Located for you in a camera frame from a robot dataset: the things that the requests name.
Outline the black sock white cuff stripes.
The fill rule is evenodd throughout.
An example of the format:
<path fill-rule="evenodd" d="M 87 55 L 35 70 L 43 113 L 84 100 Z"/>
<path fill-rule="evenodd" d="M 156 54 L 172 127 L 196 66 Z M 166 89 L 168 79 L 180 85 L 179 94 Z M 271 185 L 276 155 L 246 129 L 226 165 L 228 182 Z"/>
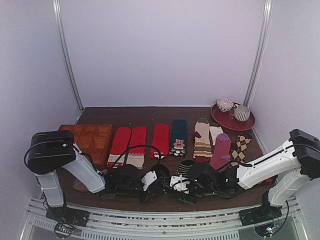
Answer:
<path fill-rule="evenodd" d="M 157 191 L 163 191 L 164 193 L 170 188 L 171 175 L 169 169 L 163 164 L 156 164 L 151 168 L 155 171 L 157 179 L 152 183 L 152 186 Z"/>

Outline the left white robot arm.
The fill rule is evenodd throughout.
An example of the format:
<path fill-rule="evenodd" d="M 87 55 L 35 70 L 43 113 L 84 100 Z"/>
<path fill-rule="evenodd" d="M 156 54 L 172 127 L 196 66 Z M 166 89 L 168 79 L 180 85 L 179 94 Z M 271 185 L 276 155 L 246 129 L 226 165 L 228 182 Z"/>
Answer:
<path fill-rule="evenodd" d="M 95 167 L 92 157 L 81 151 L 74 134 L 68 130 L 35 133 L 23 162 L 34 173 L 47 205 L 61 222 L 69 221 L 72 211 L 65 206 L 66 197 L 56 172 L 59 168 L 67 170 L 101 199 L 125 195 L 139 197 L 145 202 L 155 193 L 154 184 L 161 177 L 155 168 L 140 176 L 138 168 L 132 164 L 112 165 L 103 173 Z"/>

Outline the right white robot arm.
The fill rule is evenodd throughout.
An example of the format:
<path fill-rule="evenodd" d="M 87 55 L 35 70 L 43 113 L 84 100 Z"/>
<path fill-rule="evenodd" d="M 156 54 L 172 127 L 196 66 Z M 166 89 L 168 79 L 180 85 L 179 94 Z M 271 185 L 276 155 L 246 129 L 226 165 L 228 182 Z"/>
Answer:
<path fill-rule="evenodd" d="M 224 171 L 208 163 L 194 163 L 186 177 L 171 177 L 170 187 L 185 194 L 190 203 L 202 196 L 231 199 L 285 172 L 281 181 L 263 195 L 263 205 L 256 210 L 258 219 L 266 221 L 305 182 L 320 176 L 320 140 L 300 129 L 289 134 L 289 139 L 270 153 L 236 166 L 228 162 Z"/>

